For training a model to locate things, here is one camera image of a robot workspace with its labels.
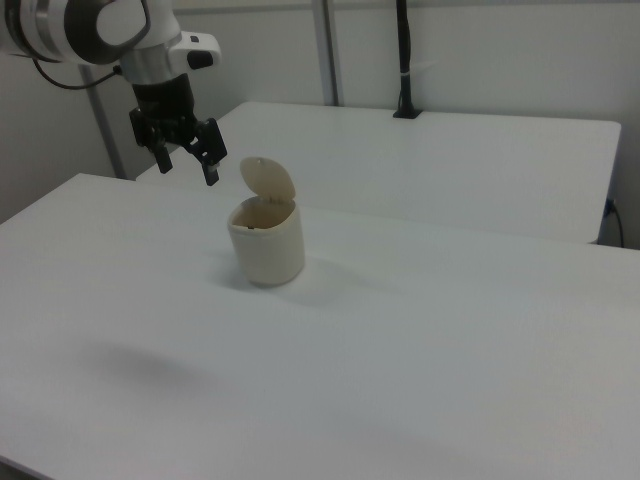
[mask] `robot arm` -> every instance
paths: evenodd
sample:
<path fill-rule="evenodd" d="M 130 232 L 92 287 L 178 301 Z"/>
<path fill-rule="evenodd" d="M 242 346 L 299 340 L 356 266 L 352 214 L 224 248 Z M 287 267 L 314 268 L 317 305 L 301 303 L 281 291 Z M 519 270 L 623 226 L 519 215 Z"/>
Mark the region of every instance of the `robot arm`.
<path fill-rule="evenodd" d="M 130 118 L 138 145 L 162 173 L 166 143 L 202 165 L 208 185 L 227 154 L 214 119 L 198 121 L 187 74 L 217 65 L 220 46 L 207 34 L 182 32 L 172 0 L 0 0 L 0 52 L 47 62 L 120 62 L 138 107 Z"/>

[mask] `black cable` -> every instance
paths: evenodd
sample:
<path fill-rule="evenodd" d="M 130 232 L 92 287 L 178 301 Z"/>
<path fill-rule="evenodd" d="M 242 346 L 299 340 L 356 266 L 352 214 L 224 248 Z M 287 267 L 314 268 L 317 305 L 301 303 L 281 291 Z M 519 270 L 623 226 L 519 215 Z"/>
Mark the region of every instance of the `black cable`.
<path fill-rule="evenodd" d="M 51 78 L 49 75 L 47 75 L 45 73 L 45 71 L 42 69 L 42 67 L 40 66 L 40 62 L 37 59 L 34 58 L 32 60 L 33 60 L 33 64 L 36 66 L 36 69 L 38 70 L 40 75 L 42 75 L 47 82 L 55 85 L 58 88 L 63 88 L 65 90 L 86 90 L 87 88 L 92 88 L 92 87 L 95 87 L 96 85 L 100 85 L 101 83 L 106 82 L 110 78 L 113 78 L 116 75 L 120 74 L 119 73 L 119 69 L 114 67 L 113 72 L 111 72 L 108 75 L 105 75 L 102 78 L 99 78 L 95 82 L 91 82 L 91 83 L 88 83 L 86 85 L 65 85 L 63 83 L 56 82 L 53 78 Z"/>
<path fill-rule="evenodd" d="M 622 220 L 620 219 L 620 213 L 618 212 L 615 204 L 611 206 L 611 212 L 618 219 L 618 230 L 620 232 L 620 248 L 624 248 L 624 231 L 622 230 Z"/>

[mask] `white wall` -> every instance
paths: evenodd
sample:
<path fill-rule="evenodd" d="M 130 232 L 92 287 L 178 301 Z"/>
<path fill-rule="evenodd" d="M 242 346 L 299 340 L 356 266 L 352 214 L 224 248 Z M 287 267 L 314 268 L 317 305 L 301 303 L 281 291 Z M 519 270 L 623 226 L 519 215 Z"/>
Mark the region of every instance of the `white wall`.
<path fill-rule="evenodd" d="M 220 118 L 249 100 L 324 104 L 310 7 L 182 13 L 178 20 L 183 30 L 213 34 L 222 49 L 220 66 L 190 74 L 198 118 Z M 128 112 L 136 106 L 131 87 L 119 79 L 99 87 L 99 92 L 127 175 L 135 178 L 154 160 L 136 145 L 129 124 Z"/>
<path fill-rule="evenodd" d="M 45 68 L 82 83 L 74 65 Z M 0 223 L 81 172 L 113 176 L 87 94 L 48 84 L 30 60 L 0 56 Z"/>
<path fill-rule="evenodd" d="M 432 111 L 620 122 L 611 195 L 640 248 L 640 4 L 424 7 L 409 12 L 416 104 Z M 344 102 L 394 108 L 395 12 L 336 9 Z M 604 238 L 616 245 L 613 218 Z"/>

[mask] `container opening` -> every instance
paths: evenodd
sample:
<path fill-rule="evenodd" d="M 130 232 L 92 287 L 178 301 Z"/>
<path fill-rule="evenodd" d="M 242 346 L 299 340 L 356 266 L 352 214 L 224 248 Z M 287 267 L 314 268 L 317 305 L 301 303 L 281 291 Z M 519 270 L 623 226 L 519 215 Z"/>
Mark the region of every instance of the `container opening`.
<path fill-rule="evenodd" d="M 231 220 L 236 227 L 250 230 L 266 230 L 284 222 L 293 213 L 295 203 L 268 203 L 260 199 L 250 199 L 240 206 L 240 210 Z"/>

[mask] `white plastic cup with lid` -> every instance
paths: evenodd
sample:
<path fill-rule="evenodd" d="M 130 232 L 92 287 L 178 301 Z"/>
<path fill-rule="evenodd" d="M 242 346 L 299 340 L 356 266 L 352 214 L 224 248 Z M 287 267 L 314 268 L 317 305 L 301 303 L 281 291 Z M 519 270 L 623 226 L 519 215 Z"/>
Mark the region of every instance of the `white plastic cup with lid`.
<path fill-rule="evenodd" d="M 240 172 L 257 195 L 229 216 L 227 227 L 240 268 L 259 285 L 289 282 L 304 267 L 304 241 L 296 190 L 285 168 L 275 160 L 245 158 Z"/>

